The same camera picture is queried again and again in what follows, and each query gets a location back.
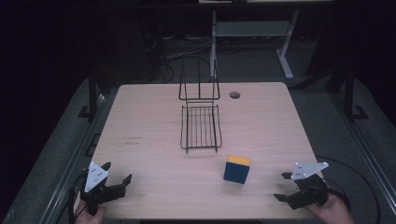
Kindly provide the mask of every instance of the wire basket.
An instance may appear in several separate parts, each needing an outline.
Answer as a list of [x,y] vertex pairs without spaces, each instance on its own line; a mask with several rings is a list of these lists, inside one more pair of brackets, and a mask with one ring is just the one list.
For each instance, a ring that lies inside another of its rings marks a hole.
[[186,104],[181,110],[180,146],[187,153],[197,148],[214,148],[218,152],[222,145],[219,106],[215,105],[215,100],[220,98],[219,79],[215,73],[209,84],[202,84],[199,61],[196,78],[193,83],[187,83],[182,62],[178,99]]

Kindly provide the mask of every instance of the cube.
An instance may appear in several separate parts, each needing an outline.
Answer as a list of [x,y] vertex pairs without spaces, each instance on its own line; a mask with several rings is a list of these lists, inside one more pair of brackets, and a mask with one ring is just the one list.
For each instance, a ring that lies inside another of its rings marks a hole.
[[245,157],[228,155],[225,163],[224,180],[245,184],[251,160]]

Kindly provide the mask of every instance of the hand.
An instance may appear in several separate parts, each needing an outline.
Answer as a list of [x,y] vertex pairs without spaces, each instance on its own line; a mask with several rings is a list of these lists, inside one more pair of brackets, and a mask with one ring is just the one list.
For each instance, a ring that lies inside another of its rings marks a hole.
[[105,213],[107,211],[107,208],[100,205],[98,206],[98,211],[96,212],[96,214],[94,216],[91,216],[88,213],[88,207],[86,207],[87,204],[80,200],[76,213],[75,213],[75,217],[76,217],[76,221],[75,224],[100,224],[103,222],[103,218],[105,216]]
[[327,202],[322,206],[311,204],[306,209],[317,216],[326,224],[354,224],[352,216],[349,214],[344,202],[337,196],[329,193]]

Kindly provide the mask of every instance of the dark background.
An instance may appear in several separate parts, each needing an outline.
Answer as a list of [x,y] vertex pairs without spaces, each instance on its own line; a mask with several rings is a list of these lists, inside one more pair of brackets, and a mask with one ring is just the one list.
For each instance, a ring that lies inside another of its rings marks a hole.
[[[101,6],[103,2],[80,3]],[[322,34],[309,75],[344,60],[396,124],[394,9],[393,3],[338,4],[325,22],[323,32],[317,24],[308,24],[309,18],[317,17],[318,12],[302,10],[294,38],[307,35],[318,38]],[[161,15],[160,25],[156,22],[158,15],[125,10],[96,13],[65,1],[0,1],[0,76],[4,105],[0,139],[1,219],[73,93],[90,72],[98,76],[96,81],[104,92],[122,83],[148,82],[155,77],[153,71],[159,63],[161,48],[147,54],[143,47],[147,40],[142,34],[158,36],[158,27],[164,35],[178,38],[186,33],[210,34],[211,14],[208,12],[194,13],[192,17],[190,12],[167,11]],[[130,71],[128,80],[115,75],[121,70]]]

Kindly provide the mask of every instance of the yellow cube face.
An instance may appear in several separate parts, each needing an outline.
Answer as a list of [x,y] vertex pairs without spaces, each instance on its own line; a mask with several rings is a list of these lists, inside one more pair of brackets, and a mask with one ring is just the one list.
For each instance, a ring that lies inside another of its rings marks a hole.
[[235,156],[235,155],[228,155],[227,156],[227,162],[232,162],[232,163],[235,163],[235,164],[250,166],[251,159],[246,158],[246,157]]

